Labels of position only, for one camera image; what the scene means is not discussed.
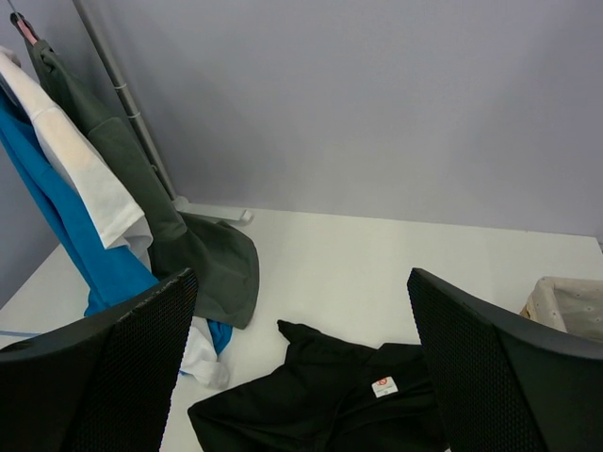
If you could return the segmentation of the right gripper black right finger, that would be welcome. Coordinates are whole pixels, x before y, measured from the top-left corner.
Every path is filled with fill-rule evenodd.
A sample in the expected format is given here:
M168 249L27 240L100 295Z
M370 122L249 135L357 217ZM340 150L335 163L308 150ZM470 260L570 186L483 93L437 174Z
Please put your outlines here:
M415 268L407 289L453 451L599 451L602 345Z

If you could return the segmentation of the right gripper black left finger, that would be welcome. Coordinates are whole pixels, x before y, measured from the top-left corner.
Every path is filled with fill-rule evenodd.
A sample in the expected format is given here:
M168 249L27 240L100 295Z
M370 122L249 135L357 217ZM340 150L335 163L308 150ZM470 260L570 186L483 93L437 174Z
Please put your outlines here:
M4 451L156 451L198 293L185 269L1 350Z

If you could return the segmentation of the bright blue t shirt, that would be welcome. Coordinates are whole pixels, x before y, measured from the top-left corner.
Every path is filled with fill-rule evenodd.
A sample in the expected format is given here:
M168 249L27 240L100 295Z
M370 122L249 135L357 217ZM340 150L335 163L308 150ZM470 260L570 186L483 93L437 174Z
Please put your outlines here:
M96 315L159 284L126 246L105 249L79 195L44 156L31 122L1 94L1 141L47 223L89 287L85 316Z

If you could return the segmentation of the black t shirt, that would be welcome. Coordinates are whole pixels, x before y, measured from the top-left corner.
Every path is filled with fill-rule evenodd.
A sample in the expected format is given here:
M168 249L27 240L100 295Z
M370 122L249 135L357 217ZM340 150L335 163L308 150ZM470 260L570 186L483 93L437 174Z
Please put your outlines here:
M284 320L278 329L281 366L188 409L203 450L448 450L421 346L365 347Z

